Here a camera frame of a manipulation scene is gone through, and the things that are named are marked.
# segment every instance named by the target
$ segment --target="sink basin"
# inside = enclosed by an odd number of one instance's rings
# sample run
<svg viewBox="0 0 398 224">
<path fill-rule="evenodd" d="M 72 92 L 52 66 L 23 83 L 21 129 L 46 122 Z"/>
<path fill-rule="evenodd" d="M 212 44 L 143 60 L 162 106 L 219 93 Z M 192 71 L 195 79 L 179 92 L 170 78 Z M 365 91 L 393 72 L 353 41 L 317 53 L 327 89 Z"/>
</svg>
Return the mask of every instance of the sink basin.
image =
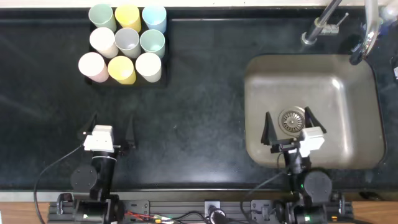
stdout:
<svg viewBox="0 0 398 224">
<path fill-rule="evenodd" d="M 261 144 L 269 111 L 278 139 L 298 136 L 308 106 L 327 130 L 311 152 L 313 166 L 370 169 L 385 151 L 376 84 L 365 62 L 349 55 L 263 55 L 244 77 L 246 149 L 258 164 L 276 167 L 277 154 Z"/>
</svg>

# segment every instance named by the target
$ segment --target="blue cup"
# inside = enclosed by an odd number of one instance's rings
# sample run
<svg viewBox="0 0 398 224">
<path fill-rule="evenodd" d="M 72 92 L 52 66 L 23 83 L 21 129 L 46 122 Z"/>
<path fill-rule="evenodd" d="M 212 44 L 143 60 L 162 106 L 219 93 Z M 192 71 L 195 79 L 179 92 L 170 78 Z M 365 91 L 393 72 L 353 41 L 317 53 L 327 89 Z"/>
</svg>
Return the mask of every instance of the blue cup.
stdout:
<svg viewBox="0 0 398 224">
<path fill-rule="evenodd" d="M 149 29 L 166 32 L 167 13 L 163 6 L 147 6 L 142 11 L 142 18 Z"/>
</svg>

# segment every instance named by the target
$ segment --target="faucet handle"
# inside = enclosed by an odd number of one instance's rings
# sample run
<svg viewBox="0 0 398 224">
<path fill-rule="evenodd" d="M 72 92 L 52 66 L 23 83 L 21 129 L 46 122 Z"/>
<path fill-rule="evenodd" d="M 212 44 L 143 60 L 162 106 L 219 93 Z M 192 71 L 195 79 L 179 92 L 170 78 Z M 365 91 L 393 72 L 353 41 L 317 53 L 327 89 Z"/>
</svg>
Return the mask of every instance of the faucet handle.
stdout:
<svg viewBox="0 0 398 224">
<path fill-rule="evenodd" d="M 344 17 L 340 19 L 337 24 L 326 24 L 319 35 L 337 35 L 339 31 L 338 27 L 347 18 L 348 15 L 348 12 L 346 12 Z"/>
</svg>

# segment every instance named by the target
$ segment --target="white wall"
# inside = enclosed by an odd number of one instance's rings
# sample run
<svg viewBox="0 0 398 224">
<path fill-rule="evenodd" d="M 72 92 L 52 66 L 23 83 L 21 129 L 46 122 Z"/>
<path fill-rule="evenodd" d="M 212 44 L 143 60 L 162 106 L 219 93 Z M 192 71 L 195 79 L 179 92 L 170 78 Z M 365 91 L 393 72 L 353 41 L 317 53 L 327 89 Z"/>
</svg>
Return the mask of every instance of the white wall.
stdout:
<svg viewBox="0 0 398 224">
<path fill-rule="evenodd" d="M 98 3 L 118 6 L 133 2 L 137 6 L 326 6 L 331 0 L 0 0 L 0 7 L 91 7 Z M 386 5 L 392 0 L 379 0 Z M 363 6 L 364 0 L 343 0 L 340 6 Z"/>
</svg>

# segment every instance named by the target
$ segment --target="wooden table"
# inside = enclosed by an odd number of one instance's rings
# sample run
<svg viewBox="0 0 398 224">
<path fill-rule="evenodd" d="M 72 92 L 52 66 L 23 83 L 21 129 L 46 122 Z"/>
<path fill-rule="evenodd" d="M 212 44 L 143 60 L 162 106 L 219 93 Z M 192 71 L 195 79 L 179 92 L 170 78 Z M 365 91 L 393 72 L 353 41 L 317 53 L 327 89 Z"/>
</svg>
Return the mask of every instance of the wooden table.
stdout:
<svg viewBox="0 0 398 224">
<path fill-rule="evenodd" d="M 374 224 L 398 223 L 398 202 L 353 202 L 355 218 Z M 49 203 L 39 203 L 47 218 Z M 2 224 L 40 224 L 32 202 L 0 202 Z"/>
</svg>

